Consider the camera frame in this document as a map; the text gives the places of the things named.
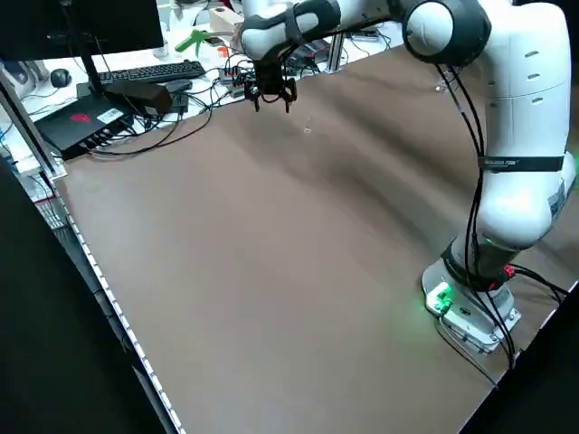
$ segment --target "keyboard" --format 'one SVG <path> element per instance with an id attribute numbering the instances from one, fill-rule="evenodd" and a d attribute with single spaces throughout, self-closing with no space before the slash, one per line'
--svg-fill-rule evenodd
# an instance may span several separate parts
<path id="1" fill-rule="evenodd" d="M 164 63 L 134 70 L 100 72 L 100 82 L 111 84 L 114 80 L 145 81 L 148 83 L 163 83 L 179 79 L 198 79 L 205 75 L 205 70 L 198 61 L 184 61 L 182 63 Z"/>

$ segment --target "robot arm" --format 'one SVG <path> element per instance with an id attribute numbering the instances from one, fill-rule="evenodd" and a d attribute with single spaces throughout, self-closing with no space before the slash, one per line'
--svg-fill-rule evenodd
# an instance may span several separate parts
<path id="1" fill-rule="evenodd" d="M 282 78 L 281 64 L 299 45 L 336 30 L 394 19 L 403 22 L 406 47 L 415 57 L 456 66 L 476 59 L 490 34 L 477 0 L 246 0 L 243 8 L 239 44 L 254 60 L 257 86 L 246 96 L 256 101 L 256 109 L 260 95 L 279 96 L 289 109 L 297 97 L 295 82 Z"/>
<path id="2" fill-rule="evenodd" d="M 432 313 L 481 351 L 492 351 L 504 334 L 488 315 L 491 305 L 508 330 L 520 318 L 503 268 L 550 231 L 575 180 L 573 157 L 565 152 L 571 55 L 563 12 L 551 4 L 512 6 L 507 0 L 267 2 L 244 0 L 241 46 L 254 60 L 255 97 L 278 95 L 286 109 L 296 93 L 281 75 L 285 56 L 335 30 L 394 19 L 403 23 L 406 49 L 420 61 L 464 66 L 478 60 L 487 121 L 486 154 L 479 160 L 478 275 L 470 277 L 473 286 L 465 278 L 465 252 L 470 264 L 475 253 L 462 234 L 424 271 L 422 287 Z M 443 311 L 441 288 L 445 297 L 449 288 L 452 293 Z M 488 301 L 473 302 L 473 290 L 486 293 Z"/>

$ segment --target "green led light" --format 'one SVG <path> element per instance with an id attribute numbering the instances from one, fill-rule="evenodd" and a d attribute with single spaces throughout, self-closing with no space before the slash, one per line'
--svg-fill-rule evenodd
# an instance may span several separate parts
<path id="1" fill-rule="evenodd" d="M 445 314 L 452 306 L 452 288 L 446 282 L 438 284 L 426 296 L 426 304 L 432 310 Z"/>

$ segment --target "brown table surface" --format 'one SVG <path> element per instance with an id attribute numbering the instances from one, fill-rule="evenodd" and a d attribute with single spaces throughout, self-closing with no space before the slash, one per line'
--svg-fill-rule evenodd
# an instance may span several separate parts
<path id="1" fill-rule="evenodd" d="M 289 115 L 236 104 L 162 150 L 69 164 L 59 192 L 189 432 L 455 432 L 485 397 L 419 286 L 477 173 L 436 80 L 392 50 L 300 81 Z M 574 197 L 519 262 L 568 287 L 577 216 Z M 525 347 L 554 303 L 513 289 Z"/>

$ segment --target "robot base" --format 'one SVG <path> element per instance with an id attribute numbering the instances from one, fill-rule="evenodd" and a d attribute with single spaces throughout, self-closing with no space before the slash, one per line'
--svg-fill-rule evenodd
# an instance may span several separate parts
<path id="1" fill-rule="evenodd" d="M 500 328 L 495 327 L 470 289 L 450 275 L 442 259 L 438 259 L 424 271 L 422 289 L 426 297 L 426 308 L 436 317 L 442 316 L 444 323 L 459 339 L 469 344 L 475 351 L 491 353 L 504 338 Z M 489 294 L 510 331 L 521 314 L 513 307 L 515 299 L 508 285 L 504 284 Z M 494 314 L 494 308 L 487 295 L 481 293 L 480 299 Z"/>

